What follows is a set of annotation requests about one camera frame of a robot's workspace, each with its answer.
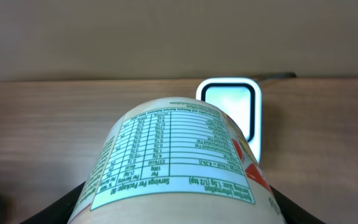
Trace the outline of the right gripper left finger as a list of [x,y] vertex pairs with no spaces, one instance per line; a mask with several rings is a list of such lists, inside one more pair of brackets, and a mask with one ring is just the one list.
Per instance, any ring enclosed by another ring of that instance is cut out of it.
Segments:
[[84,185],[85,182],[21,224],[66,224]]

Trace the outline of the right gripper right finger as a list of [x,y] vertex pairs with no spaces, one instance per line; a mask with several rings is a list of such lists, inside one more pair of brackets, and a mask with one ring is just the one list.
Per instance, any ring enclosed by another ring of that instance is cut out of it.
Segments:
[[288,224],[325,224],[325,222],[322,222],[320,219],[301,208],[274,187],[270,186],[270,188],[281,209],[284,219]]

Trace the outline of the green lid plastic jar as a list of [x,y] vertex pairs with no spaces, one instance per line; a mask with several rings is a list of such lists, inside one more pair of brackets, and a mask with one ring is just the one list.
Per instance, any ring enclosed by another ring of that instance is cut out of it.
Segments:
[[242,131],[217,107],[170,97],[110,130],[70,223],[284,223]]

